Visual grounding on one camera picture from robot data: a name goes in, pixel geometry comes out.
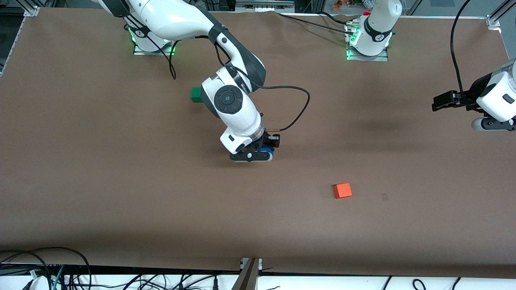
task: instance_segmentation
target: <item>orange cube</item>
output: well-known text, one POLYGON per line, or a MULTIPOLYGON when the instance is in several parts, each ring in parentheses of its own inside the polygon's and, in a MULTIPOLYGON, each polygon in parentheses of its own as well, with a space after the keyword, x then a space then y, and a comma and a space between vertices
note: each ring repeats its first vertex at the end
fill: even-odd
POLYGON ((335 191, 336 199, 352 196, 351 186, 349 185, 349 183, 337 184, 333 187, 333 190, 335 191))

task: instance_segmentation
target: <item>green block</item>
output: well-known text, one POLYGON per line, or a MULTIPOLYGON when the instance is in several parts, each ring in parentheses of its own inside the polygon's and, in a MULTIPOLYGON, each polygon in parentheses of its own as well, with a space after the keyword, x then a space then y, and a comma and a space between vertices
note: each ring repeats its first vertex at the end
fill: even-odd
POLYGON ((194 102, 194 103, 202 103, 201 88, 200 87, 192 88, 192 90, 190 92, 190 98, 192 99, 192 102, 194 102))

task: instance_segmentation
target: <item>brown table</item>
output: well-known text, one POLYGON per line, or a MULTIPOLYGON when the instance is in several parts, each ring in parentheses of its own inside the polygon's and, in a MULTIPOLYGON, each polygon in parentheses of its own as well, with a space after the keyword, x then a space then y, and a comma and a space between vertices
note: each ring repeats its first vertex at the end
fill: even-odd
MULTIPOLYGON (((338 33, 274 12, 216 16, 264 62, 266 85, 312 93, 274 161, 230 162, 224 124, 191 102, 220 67, 209 41, 179 43, 174 81, 164 57, 132 55, 122 20, 41 9, 0 79, 2 248, 69 246, 97 265, 235 269, 259 256, 282 272, 516 277, 516 135, 430 109, 457 89, 452 19, 400 19, 389 61, 360 62, 338 33), (345 182, 353 196, 336 200, 345 182)), ((507 61, 484 20, 461 20, 455 42, 466 87, 507 61)), ((251 97, 268 127, 305 100, 251 97)))

